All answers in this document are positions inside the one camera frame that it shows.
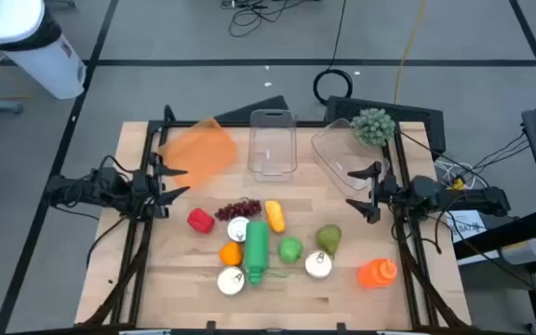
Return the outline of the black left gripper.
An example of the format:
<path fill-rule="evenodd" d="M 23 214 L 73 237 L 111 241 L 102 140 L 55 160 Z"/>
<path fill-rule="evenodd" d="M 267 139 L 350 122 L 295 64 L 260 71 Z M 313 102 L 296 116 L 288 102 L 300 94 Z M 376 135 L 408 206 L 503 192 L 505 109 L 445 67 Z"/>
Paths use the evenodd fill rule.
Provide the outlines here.
<path fill-rule="evenodd" d="M 150 153 L 148 155 L 147 165 L 152 168 L 151 174 L 148 174 L 146 169 L 139 169 L 132 175 L 131 191 L 133 209 L 130 213 L 130 218 L 165 219 L 169 216 L 167 205 L 171 205 L 174 200 L 188 191 L 190 187 L 184 186 L 163 193 L 166 190 L 166 186 L 163 183 L 163 176 L 179 176 L 187 174 L 187 171 L 164 166 L 163 157 L 157 153 Z"/>

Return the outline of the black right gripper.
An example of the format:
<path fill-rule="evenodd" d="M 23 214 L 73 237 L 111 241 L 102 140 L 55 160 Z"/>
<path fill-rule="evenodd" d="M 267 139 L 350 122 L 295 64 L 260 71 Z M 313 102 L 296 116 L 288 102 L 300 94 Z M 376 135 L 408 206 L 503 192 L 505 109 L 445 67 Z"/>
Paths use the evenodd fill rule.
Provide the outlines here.
<path fill-rule="evenodd" d="M 379 204 L 386 205 L 404 205 L 406 198 L 404 189 L 401 188 L 394 175 L 384 175 L 382 178 L 382 163 L 374 161 L 369 167 L 350 171 L 349 177 L 367 180 L 371 179 L 370 202 L 362 202 L 354 199 L 346 199 L 345 202 L 356 209 L 366 220 L 367 223 L 376 223 L 381 218 Z"/>

